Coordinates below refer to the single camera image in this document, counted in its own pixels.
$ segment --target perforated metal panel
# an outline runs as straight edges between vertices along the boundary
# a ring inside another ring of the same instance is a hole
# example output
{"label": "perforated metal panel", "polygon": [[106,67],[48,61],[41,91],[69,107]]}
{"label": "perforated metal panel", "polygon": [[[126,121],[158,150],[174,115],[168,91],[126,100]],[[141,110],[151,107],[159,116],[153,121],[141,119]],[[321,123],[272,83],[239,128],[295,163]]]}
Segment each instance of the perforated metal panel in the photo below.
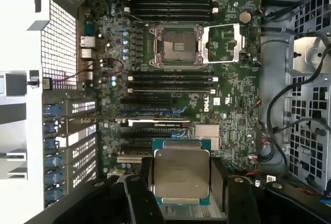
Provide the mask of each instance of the perforated metal panel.
{"label": "perforated metal panel", "polygon": [[[293,83],[303,81],[305,77],[294,77]],[[330,85],[328,77],[320,77],[311,84],[295,88],[290,98],[288,111],[289,122],[301,118],[318,118],[330,125]],[[289,132],[290,154],[289,170],[294,176],[307,183],[312,177],[323,191],[331,175],[328,163],[329,132],[314,121],[302,122],[292,127]]]}
{"label": "perforated metal panel", "polygon": [[331,0],[308,0],[295,16],[294,29],[299,33],[331,29]]}
{"label": "perforated metal panel", "polygon": [[92,176],[90,176],[86,181],[91,181],[91,180],[96,179],[96,178],[97,178],[97,173],[93,172]]}
{"label": "perforated metal panel", "polygon": [[87,180],[87,176],[96,168],[96,161],[94,160],[85,170],[80,172],[73,180],[73,188],[79,185],[80,182],[85,182]]}
{"label": "perforated metal panel", "polygon": [[41,31],[41,61],[54,89],[77,88],[76,19],[52,0],[50,22]]}
{"label": "perforated metal panel", "polygon": [[94,146],[96,143],[96,137],[92,137],[90,140],[85,141],[83,144],[78,146],[76,149],[72,151],[72,157],[77,158],[82,153],[84,153],[86,150]]}
{"label": "perforated metal panel", "polygon": [[95,159],[96,156],[96,149],[93,149],[91,152],[86,154],[83,158],[78,160],[73,165],[74,171],[79,171],[81,168],[83,168],[87,163],[89,163],[92,159]]}

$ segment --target ram slot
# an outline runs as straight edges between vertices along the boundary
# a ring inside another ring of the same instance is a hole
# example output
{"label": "ram slot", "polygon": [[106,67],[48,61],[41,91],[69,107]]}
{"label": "ram slot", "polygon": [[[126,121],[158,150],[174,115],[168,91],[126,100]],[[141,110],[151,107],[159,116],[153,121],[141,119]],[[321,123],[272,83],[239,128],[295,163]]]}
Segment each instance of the ram slot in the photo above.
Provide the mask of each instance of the ram slot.
{"label": "ram slot", "polygon": [[143,87],[181,87],[181,88],[191,88],[193,87],[207,87],[214,85],[213,81],[131,81],[128,83],[128,87],[132,88],[143,88]]}
{"label": "ram slot", "polygon": [[172,71],[162,71],[154,70],[154,71],[134,71],[130,75],[134,77],[146,77],[146,76],[191,76],[191,77],[202,77],[202,76],[213,76],[213,72],[205,72],[205,71],[181,71],[181,72],[172,72]]}

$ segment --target black cable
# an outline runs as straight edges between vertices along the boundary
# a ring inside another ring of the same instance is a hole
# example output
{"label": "black cable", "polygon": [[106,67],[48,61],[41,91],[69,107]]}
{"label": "black cable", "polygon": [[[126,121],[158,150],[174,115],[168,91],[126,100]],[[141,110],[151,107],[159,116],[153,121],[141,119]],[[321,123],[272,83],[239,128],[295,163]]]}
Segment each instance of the black cable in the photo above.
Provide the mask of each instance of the black cable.
{"label": "black cable", "polygon": [[257,57],[257,60],[259,62],[261,62],[261,58],[260,58],[260,52],[261,52],[261,47],[265,44],[268,44],[268,43],[272,43],[272,42],[278,42],[278,43],[284,43],[284,44],[287,44],[289,45],[290,43],[287,42],[286,40],[281,40],[281,39],[270,39],[270,40],[267,40],[265,42],[262,42],[261,44],[259,44],[257,47],[256,47],[256,57]]}
{"label": "black cable", "polygon": [[261,13],[262,19],[266,22],[283,22],[283,21],[290,20],[304,9],[307,1],[308,0],[301,1],[300,6],[293,6],[293,7],[281,9],[272,14],[268,14],[267,16],[264,13]]}
{"label": "black cable", "polygon": [[291,11],[293,11],[295,8],[299,7],[302,4],[302,1],[299,2],[294,2],[292,5],[287,6],[285,8],[279,9],[275,12],[271,12],[270,14],[266,15],[266,17],[268,19],[277,19],[280,18],[282,16],[284,16],[285,14],[290,13]]}
{"label": "black cable", "polygon": [[292,30],[292,29],[289,29],[289,28],[282,28],[282,27],[265,27],[265,26],[262,26],[261,31],[262,32],[287,33],[287,34],[293,35],[294,37],[298,37],[298,38],[302,38],[302,37],[305,36],[304,34],[300,34],[300,33],[296,32],[295,30]]}
{"label": "black cable", "polygon": [[283,177],[284,175],[287,174],[288,171],[288,161],[287,161],[287,157],[284,153],[284,151],[282,150],[282,148],[280,147],[280,145],[278,144],[276,137],[275,137],[275,133],[273,130],[273,126],[271,124],[271,109],[273,107],[273,105],[275,104],[275,102],[282,96],[284,95],[286,92],[290,91],[291,89],[295,88],[295,87],[299,87],[302,86],[304,84],[308,84],[311,83],[312,81],[314,81],[319,74],[321,73],[322,70],[322,66],[323,66],[323,62],[327,56],[327,54],[331,51],[331,44],[327,44],[326,49],[324,50],[322,57],[321,57],[321,61],[320,64],[318,66],[318,68],[316,69],[316,71],[314,72],[314,74],[307,80],[302,81],[302,82],[297,82],[291,85],[288,85],[287,87],[285,87],[282,91],[280,91],[270,102],[268,109],[267,109],[267,118],[266,118],[266,124],[267,124],[267,130],[268,133],[270,135],[270,140],[272,141],[274,147],[280,152],[281,156],[284,159],[284,165],[285,165],[285,170],[281,173],[281,175],[279,177]]}
{"label": "black cable", "polygon": [[314,121],[314,122],[318,122],[320,123],[326,130],[328,131],[331,131],[331,127],[329,127],[326,123],[323,122],[322,119],[315,119],[315,118],[302,118],[302,119],[299,119],[285,127],[282,127],[282,128],[278,128],[278,127],[275,127],[274,128],[274,133],[279,133],[279,132],[283,132],[284,130],[288,129],[288,128],[291,128],[291,127],[294,127],[296,124],[299,124],[301,122],[308,122],[308,121]]}

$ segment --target pcie slot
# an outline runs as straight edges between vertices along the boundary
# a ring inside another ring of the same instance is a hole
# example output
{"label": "pcie slot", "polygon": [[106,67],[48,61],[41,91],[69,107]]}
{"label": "pcie slot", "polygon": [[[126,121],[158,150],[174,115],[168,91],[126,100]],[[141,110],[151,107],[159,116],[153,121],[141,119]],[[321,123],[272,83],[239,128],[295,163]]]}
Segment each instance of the pcie slot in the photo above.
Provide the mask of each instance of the pcie slot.
{"label": "pcie slot", "polygon": [[173,103],[172,98],[148,98],[147,96],[136,95],[129,98],[122,98],[121,104],[136,104],[136,105],[171,105]]}
{"label": "pcie slot", "polygon": [[151,149],[152,148],[152,139],[147,142],[136,142],[136,143],[126,143],[121,144],[122,149]]}
{"label": "pcie slot", "polygon": [[128,87],[129,90],[132,90],[133,92],[188,92],[188,93],[194,93],[194,92],[210,92],[212,90],[211,85],[130,85]]}
{"label": "pcie slot", "polygon": [[154,132],[127,132],[121,133],[121,138],[171,138],[170,132],[154,133]]}
{"label": "pcie slot", "polygon": [[176,92],[176,93],[206,93],[206,94],[214,94],[214,89],[132,89],[128,88],[128,93],[168,93],[168,92]]}
{"label": "pcie slot", "polygon": [[118,155],[117,163],[141,163],[142,155]]}

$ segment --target cable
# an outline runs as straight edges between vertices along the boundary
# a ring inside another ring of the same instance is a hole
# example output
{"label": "cable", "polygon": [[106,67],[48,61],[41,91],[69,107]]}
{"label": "cable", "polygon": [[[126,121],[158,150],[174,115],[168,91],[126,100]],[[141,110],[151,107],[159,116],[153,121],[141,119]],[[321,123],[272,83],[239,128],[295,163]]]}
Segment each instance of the cable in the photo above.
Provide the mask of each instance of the cable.
{"label": "cable", "polygon": [[278,128],[278,127],[275,127],[274,128],[274,133],[279,133],[279,132],[283,132],[284,130],[288,129],[288,128],[291,128],[293,126],[295,126],[296,124],[299,124],[301,122],[308,122],[308,121],[314,121],[314,122],[318,122],[320,123],[326,130],[328,131],[331,131],[331,127],[329,127],[326,123],[323,122],[322,119],[315,119],[315,118],[302,118],[302,119],[299,119],[283,128]]}
{"label": "cable", "polygon": [[[285,8],[285,9],[281,9],[277,12],[274,12],[273,14],[268,14],[267,16],[264,14],[264,12],[262,12],[261,13],[262,19],[265,20],[266,22],[283,22],[283,21],[290,20],[304,9],[307,1],[308,0],[301,1],[300,6],[295,5],[295,6]],[[289,14],[289,16],[279,19],[280,17],[284,16],[285,14]]]}
{"label": "cable", "polygon": [[93,65],[93,63],[89,64],[85,69],[80,70],[80,71],[78,71],[77,73],[75,73],[75,74],[73,74],[73,75],[71,75],[71,76],[68,76],[68,77],[66,77],[66,78],[64,78],[64,79],[53,79],[53,81],[55,81],[55,82],[64,82],[64,81],[67,81],[68,79],[70,79],[70,78],[74,78],[74,77],[77,76],[78,74],[80,74],[80,73],[86,71],[86,70],[87,70],[90,66],[92,66],[92,65]]}
{"label": "cable", "polygon": [[117,76],[118,74],[120,74],[120,73],[123,71],[123,69],[124,69],[124,63],[123,63],[121,60],[116,59],[116,58],[112,58],[112,57],[106,57],[106,58],[103,58],[103,59],[106,59],[106,60],[113,60],[113,61],[120,62],[121,66],[122,66],[121,69],[119,69],[116,73],[109,73],[109,74],[107,74],[107,75],[106,75],[107,77],[110,77],[110,76]]}
{"label": "cable", "polygon": [[321,73],[322,70],[322,66],[323,66],[323,62],[327,56],[327,54],[331,51],[331,45],[329,43],[327,43],[326,45],[326,49],[324,50],[322,57],[321,57],[321,62],[318,66],[318,68],[316,69],[316,71],[314,72],[314,74],[307,80],[302,81],[302,82],[297,82],[294,84],[291,84],[287,87],[285,87],[282,91],[280,91],[270,102],[268,109],[267,109],[267,118],[266,118],[266,124],[267,124],[267,130],[268,133],[270,135],[270,140],[272,141],[274,147],[279,151],[279,153],[281,154],[281,156],[284,159],[284,165],[285,165],[285,170],[281,173],[281,175],[279,177],[283,177],[287,174],[288,171],[288,161],[287,161],[287,157],[284,153],[284,151],[282,150],[282,148],[280,147],[280,145],[278,144],[276,137],[275,137],[275,133],[273,130],[273,126],[271,124],[271,109],[273,107],[273,105],[275,104],[275,102],[282,96],[284,95],[286,92],[290,91],[291,89],[295,88],[295,87],[299,87],[302,86],[304,84],[308,84],[311,83],[312,81],[314,81],[319,74]]}
{"label": "cable", "polygon": [[290,44],[288,41],[281,40],[281,39],[270,39],[270,40],[267,40],[265,42],[262,42],[261,44],[259,44],[257,46],[257,48],[256,48],[256,54],[255,54],[259,62],[261,61],[260,52],[261,52],[262,46],[265,45],[265,44],[268,44],[268,43],[272,43],[272,42],[284,43],[284,44],[287,44],[287,45]]}
{"label": "cable", "polygon": [[260,105],[261,105],[261,100],[258,99],[258,100],[256,101],[256,103],[254,103],[254,104],[253,104],[253,105],[252,105],[252,106],[246,111],[246,120],[247,120],[249,126],[250,126],[251,128],[253,128],[253,130],[254,130],[255,132],[263,132],[262,130],[258,129],[258,127],[252,122],[252,119],[250,118],[251,115],[252,115],[252,113],[253,113],[253,111],[254,111],[254,109],[257,108],[257,107],[260,106]]}

